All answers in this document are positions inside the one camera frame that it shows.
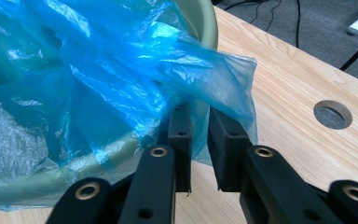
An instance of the blue plastic bag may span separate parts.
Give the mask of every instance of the blue plastic bag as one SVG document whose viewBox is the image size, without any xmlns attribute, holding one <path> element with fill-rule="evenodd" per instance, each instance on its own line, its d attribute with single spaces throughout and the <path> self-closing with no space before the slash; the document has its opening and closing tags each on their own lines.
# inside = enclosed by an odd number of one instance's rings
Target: blue plastic bag
<svg viewBox="0 0 358 224">
<path fill-rule="evenodd" d="M 194 159 L 209 105 L 255 143 L 255 66 L 203 48 L 168 0 L 0 0 L 0 209 L 52 206 L 81 178 L 132 173 L 183 102 Z"/>
</svg>

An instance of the plastic bag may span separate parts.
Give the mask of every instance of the plastic bag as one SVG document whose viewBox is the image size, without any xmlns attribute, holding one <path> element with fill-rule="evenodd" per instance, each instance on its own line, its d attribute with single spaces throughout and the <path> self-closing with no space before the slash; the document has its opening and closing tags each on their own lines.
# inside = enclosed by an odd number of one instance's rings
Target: plastic bag
<svg viewBox="0 0 358 224">
<path fill-rule="evenodd" d="M 0 0 L 0 209 L 52 206 L 87 176 L 117 182 L 182 102 L 194 159 L 209 105 L 255 143 L 255 66 L 201 47 L 168 0 Z"/>
</svg>

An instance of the table surface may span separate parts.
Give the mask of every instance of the table surface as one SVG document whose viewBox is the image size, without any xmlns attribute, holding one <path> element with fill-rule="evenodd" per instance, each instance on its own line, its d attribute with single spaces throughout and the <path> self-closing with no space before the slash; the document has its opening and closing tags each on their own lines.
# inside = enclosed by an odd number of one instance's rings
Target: table surface
<svg viewBox="0 0 358 224">
<path fill-rule="evenodd" d="M 305 181 L 320 189 L 338 179 L 358 181 L 358 79 L 219 8 L 215 11 L 218 49 L 258 61 L 253 96 L 259 145 L 279 150 Z M 332 130 L 314 117 L 313 108 L 324 100 L 351 111 L 348 128 Z M 192 188 L 188 197 L 176 195 L 176 223 L 245 223 L 239 194 L 218 192 L 212 167 L 192 163 Z M 0 223 L 44 223 L 49 212 L 0 211 Z"/>
</svg>

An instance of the wooden table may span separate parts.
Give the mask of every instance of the wooden table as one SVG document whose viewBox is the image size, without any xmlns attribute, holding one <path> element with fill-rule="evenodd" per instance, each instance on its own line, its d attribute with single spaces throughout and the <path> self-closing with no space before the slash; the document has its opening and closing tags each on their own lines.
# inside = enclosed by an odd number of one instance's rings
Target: wooden table
<svg viewBox="0 0 358 224">
<path fill-rule="evenodd" d="M 254 57 L 259 144 L 274 147 L 312 185 L 358 181 L 358 79 L 216 8 L 219 50 Z M 324 100 L 345 105 L 352 124 L 324 127 L 313 115 Z M 218 192 L 213 169 L 193 162 L 193 193 L 178 193 L 176 223 L 245 223 L 239 194 Z M 43 223 L 50 209 L 0 212 L 0 223 Z"/>
</svg>

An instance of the black plastic part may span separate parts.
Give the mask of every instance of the black plastic part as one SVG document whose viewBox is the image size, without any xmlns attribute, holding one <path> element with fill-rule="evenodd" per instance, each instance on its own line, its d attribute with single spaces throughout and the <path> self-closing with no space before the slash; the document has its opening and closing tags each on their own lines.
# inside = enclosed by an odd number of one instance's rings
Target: black plastic part
<svg viewBox="0 0 358 224">
<path fill-rule="evenodd" d="M 267 208 L 268 223 L 341 223 L 278 151 L 250 147 L 245 158 L 246 170 Z"/>
<path fill-rule="evenodd" d="M 191 192 L 191 144 L 193 134 L 189 104 L 179 105 L 170 116 L 168 146 L 175 150 L 176 192 Z"/>
<path fill-rule="evenodd" d="M 217 187 L 222 191 L 241 191 L 241 164 L 248 146 L 249 136 L 241 125 L 235 119 L 211 108 L 208 148 Z"/>
<path fill-rule="evenodd" d="M 344 223 L 358 223 L 358 183 L 339 180 L 330 186 L 326 203 Z"/>
<path fill-rule="evenodd" d="M 104 209 L 102 223 L 117 223 L 123 210 L 124 202 L 126 201 L 133 174 L 118 181 L 110 187 L 109 204 Z"/>
<path fill-rule="evenodd" d="M 97 190 L 98 193 L 89 199 L 79 200 L 76 197 L 76 192 L 86 184 L 91 184 L 91 186 L 97 186 L 98 188 L 84 188 L 82 195 L 90 194 L 93 190 Z M 110 193 L 110 184 L 103 179 L 90 177 L 77 181 L 57 202 L 47 223 L 102 223 L 105 219 L 103 210 L 109 203 Z"/>
<path fill-rule="evenodd" d="M 118 223 L 173 223 L 174 204 L 174 150 L 149 147 L 139 162 Z"/>
</svg>

